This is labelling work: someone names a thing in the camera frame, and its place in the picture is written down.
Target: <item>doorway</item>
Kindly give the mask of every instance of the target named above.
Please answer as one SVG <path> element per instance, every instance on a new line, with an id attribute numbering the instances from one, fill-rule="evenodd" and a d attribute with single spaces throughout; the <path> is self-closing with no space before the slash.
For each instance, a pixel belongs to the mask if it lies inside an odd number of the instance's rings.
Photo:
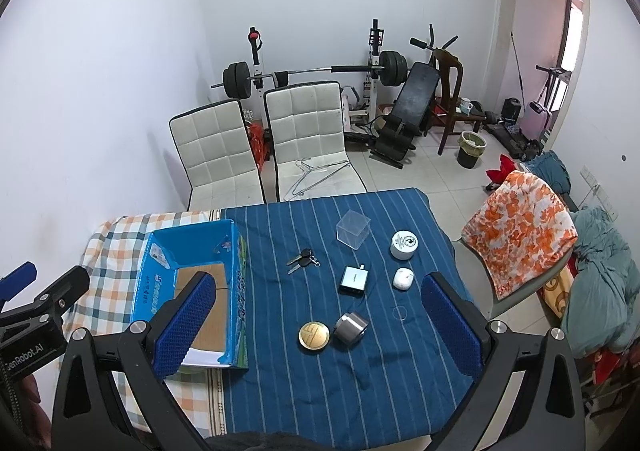
<path id="1" fill-rule="evenodd" d="M 550 132 L 542 137 L 548 139 L 546 148 L 557 137 L 571 104 L 588 19 L 589 0 L 498 0 L 483 104 L 500 114 L 505 99 L 517 98 L 521 117 L 529 103 L 546 104 L 551 113 L 545 128 Z M 551 76 L 536 67 L 555 69 L 564 76 Z"/>

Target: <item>clear plastic cube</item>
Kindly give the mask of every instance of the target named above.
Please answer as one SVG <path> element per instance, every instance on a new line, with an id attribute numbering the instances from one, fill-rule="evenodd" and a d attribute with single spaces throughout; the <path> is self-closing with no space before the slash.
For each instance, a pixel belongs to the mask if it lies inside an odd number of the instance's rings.
<path id="1" fill-rule="evenodd" d="M 371 219 L 349 209 L 335 226 L 338 241 L 358 250 L 371 233 Z"/>

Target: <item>orange floral cloth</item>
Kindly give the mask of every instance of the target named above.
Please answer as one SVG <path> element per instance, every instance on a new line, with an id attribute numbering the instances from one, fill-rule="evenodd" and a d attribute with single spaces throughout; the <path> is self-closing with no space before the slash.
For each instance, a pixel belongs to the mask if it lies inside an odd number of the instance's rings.
<path id="1" fill-rule="evenodd" d="M 558 196 L 532 173 L 512 171 L 462 229 L 504 299 L 548 271 L 578 233 Z"/>

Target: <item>screw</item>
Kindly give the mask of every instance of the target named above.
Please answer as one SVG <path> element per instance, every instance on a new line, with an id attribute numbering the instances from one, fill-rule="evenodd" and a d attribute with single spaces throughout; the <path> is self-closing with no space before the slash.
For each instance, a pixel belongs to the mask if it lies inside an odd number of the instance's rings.
<path id="1" fill-rule="evenodd" d="M 144 321 L 134 321 L 129 326 L 129 330 L 131 330 L 134 334 L 142 334 L 145 331 L 146 323 Z"/>
<path id="2" fill-rule="evenodd" d="M 78 330 L 74 330 L 74 333 L 71 335 L 71 337 L 75 341 L 80 341 L 84 339 L 84 336 L 86 336 L 86 330 L 84 328 L 79 328 Z"/>
<path id="3" fill-rule="evenodd" d="M 560 330 L 559 328 L 552 328 L 551 337 L 553 339 L 557 339 L 558 341 L 562 341 L 564 339 L 564 332 L 562 332 L 562 330 Z"/>
<path id="4" fill-rule="evenodd" d="M 497 334 L 504 334 L 505 332 L 507 332 L 507 323 L 500 321 L 499 319 L 492 321 L 490 327 L 491 330 L 493 330 Z"/>

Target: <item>window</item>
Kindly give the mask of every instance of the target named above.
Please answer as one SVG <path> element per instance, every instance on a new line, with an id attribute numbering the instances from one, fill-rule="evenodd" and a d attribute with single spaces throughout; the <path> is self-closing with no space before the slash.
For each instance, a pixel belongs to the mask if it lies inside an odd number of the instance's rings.
<path id="1" fill-rule="evenodd" d="M 562 53 L 562 60 L 559 66 L 565 70 L 575 69 L 575 62 L 578 59 L 578 51 L 580 50 L 580 38 L 582 37 L 582 11 L 576 7 L 572 2 L 571 10 L 569 11 L 569 27 L 566 32 L 566 43 L 564 45 L 564 52 Z M 564 81 L 557 80 L 551 95 L 551 111 L 556 112 L 562 107 L 564 102 L 564 96 L 566 94 L 567 84 Z"/>

